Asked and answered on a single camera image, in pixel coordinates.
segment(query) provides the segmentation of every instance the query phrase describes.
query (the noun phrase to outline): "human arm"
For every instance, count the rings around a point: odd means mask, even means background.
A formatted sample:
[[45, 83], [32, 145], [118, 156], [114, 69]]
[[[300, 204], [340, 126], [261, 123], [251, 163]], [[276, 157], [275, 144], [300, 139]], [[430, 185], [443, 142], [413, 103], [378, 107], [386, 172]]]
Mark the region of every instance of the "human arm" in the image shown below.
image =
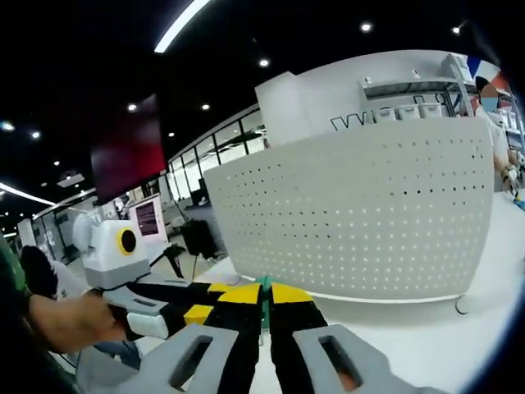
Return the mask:
[[95, 291], [80, 298], [50, 300], [40, 295], [29, 299], [34, 328], [56, 351], [70, 353], [101, 341], [126, 339], [125, 329], [112, 315], [106, 301]]

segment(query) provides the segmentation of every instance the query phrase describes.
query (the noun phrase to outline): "green sleeve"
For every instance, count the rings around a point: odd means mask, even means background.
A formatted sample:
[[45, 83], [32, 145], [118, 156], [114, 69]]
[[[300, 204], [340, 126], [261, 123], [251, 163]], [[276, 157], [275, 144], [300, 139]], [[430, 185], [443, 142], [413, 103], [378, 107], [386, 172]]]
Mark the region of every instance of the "green sleeve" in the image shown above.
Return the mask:
[[0, 231], [0, 264], [8, 264], [11, 266], [9, 270], [12, 275], [12, 279], [15, 281], [17, 290], [25, 289], [25, 274], [24, 270], [20, 265], [20, 261], [15, 256], [7, 241], [4, 239], [2, 232]]

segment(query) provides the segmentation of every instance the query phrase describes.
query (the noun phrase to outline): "ceiling light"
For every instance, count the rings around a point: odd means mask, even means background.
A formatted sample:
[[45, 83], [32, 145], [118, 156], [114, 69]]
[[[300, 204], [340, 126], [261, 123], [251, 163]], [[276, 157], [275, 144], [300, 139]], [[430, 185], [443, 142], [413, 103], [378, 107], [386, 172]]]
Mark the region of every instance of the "ceiling light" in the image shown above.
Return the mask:
[[197, 13], [208, 4], [210, 0], [193, 0], [192, 3], [187, 6], [187, 8], [175, 19], [173, 24], [167, 30], [167, 32], [162, 36], [161, 40], [158, 42], [157, 47], [155, 47], [156, 53], [165, 53], [167, 48], [175, 40], [176, 36], [188, 25]]
[[361, 31], [363, 33], [368, 33], [370, 31], [372, 31], [372, 23], [370, 22], [364, 22], [362, 23], [360, 26], [359, 26], [359, 29], [361, 29]]
[[2, 122], [2, 130], [4, 130], [4, 131], [14, 131], [15, 127], [9, 121], [3, 121]]
[[14, 187], [10, 187], [10, 186], [6, 185], [5, 183], [1, 183], [1, 182], [0, 182], [0, 190], [5, 190], [5, 191], [7, 191], [9, 193], [12, 193], [14, 195], [18, 195], [20, 197], [24, 197], [25, 199], [32, 199], [33, 201], [37, 201], [37, 202], [42, 203], [42, 204], [51, 205], [51, 206], [56, 205], [55, 203], [52, 203], [51, 201], [47, 201], [46, 199], [40, 199], [39, 197], [35, 197], [33, 195], [28, 195], [27, 193], [24, 193], [23, 191], [17, 190]]

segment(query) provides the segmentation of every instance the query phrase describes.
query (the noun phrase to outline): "red display screen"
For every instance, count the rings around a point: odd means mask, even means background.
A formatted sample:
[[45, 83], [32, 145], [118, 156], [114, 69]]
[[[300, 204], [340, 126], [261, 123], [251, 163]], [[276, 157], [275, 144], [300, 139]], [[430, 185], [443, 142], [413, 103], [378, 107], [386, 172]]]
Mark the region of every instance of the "red display screen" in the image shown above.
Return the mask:
[[155, 98], [118, 118], [114, 131], [91, 151], [98, 199], [102, 204], [166, 169]]

